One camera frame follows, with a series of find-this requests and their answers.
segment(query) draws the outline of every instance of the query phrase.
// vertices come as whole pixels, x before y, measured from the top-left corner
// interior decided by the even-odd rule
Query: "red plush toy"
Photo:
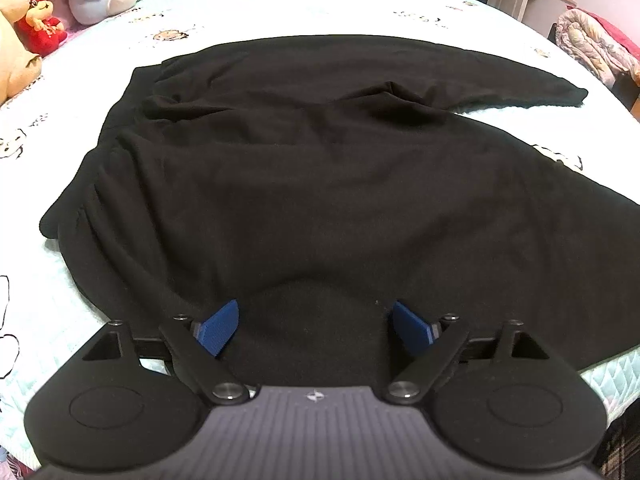
[[[66,40],[64,25],[52,18],[53,4],[49,0],[31,0],[27,14],[15,23],[18,36],[27,50],[46,56]]]

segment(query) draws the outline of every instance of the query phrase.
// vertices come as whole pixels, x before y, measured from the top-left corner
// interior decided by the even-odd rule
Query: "folded comforter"
[[[591,70],[607,88],[612,88],[621,72],[629,72],[640,86],[640,61],[586,12],[569,9],[558,18],[556,44]]]

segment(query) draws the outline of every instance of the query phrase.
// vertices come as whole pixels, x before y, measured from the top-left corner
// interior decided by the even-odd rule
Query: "bed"
[[[7,148],[0,151],[0,445],[27,466],[38,467],[22,424],[27,402],[105,321],[78,292],[38,222],[94,147],[132,70],[213,44],[303,34],[428,40],[568,79],[589,91],[581,108],[468,116],[640,203],[640,124],[585,68],[496,9],[472,0],[143,0],[64,44],[36,82],[0,107]],[[640,348],[581,373],[613,421],[640,396]]]

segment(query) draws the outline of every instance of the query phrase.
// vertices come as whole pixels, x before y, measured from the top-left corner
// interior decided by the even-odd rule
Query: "black shirt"
[[[585,367],[640,342],[640,208],[452,111],[586,95],[399,38],[213,46],[134,71],[41,231],[135,333],[238,298],[248,383],[388,380],[396,298],[523,319]]]

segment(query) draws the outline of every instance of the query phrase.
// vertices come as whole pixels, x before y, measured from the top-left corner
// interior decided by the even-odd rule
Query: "white bedsheet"
[[[157,39],[162,31],[175,39]],[[589,91],[581,108],[468,115],[581,161],[585,175],[640,203],[640,124],[567,54],[491,7],[468,0],[145,0],[63,45],[44,61],[40,80],[0,108],[0,137],[12,140],[6,153],[0,148],[0,275],[10,283],[0,362],[12,360],[3,335],[20,343],[14,369],[0,380],[0,444],[26,465],[38,466],[22,426],[26,403],[104,322],[78,293],[56,243],[40,235],[38,221],[94,147],[133,68],[212,44],[295,34],[428,40],[567,78]],[[629,354],[585,378],[614,417],[638,396],[638,375],[640,357]]]

